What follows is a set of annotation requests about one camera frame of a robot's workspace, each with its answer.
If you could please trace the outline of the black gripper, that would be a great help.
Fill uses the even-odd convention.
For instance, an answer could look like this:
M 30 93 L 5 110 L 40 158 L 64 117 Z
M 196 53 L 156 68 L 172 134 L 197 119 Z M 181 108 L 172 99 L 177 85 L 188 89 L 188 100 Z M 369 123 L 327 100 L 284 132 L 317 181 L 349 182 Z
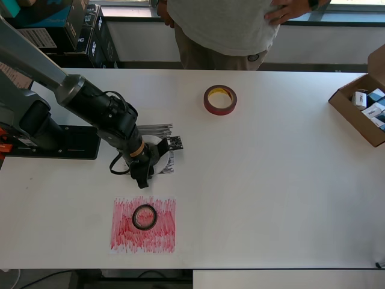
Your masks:
M 153 177 L 159 173 L 158 162 L 162 154 L 157 144 L 142 144 L 135 152 L 129 154 L 129 165 L 132 179 L 136 180 L 140 189 L 149 186 L 148 176 Z

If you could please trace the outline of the person right hand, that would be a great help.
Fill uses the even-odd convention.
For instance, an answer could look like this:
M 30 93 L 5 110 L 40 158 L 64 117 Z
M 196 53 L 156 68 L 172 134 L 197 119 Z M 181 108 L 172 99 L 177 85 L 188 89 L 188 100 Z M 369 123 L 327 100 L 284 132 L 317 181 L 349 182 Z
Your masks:
M 157 15 L 164 21 L 166 26 L 174 28 L 174 20 L 167 11 L 167 0 L 159 0 L 157 3 Z

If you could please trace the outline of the person left hand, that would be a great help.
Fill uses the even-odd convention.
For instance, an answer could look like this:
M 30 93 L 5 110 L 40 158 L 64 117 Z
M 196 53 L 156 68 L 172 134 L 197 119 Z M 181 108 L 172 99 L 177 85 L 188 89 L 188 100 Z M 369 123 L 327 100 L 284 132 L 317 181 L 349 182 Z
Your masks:
M 271 5 L 278 6 L 279 9 L 265 15 L 265 20 L 268 20 L 270 25 L 281 25 L 311 11 L 308 1 L 305 0 L 275 0 Z

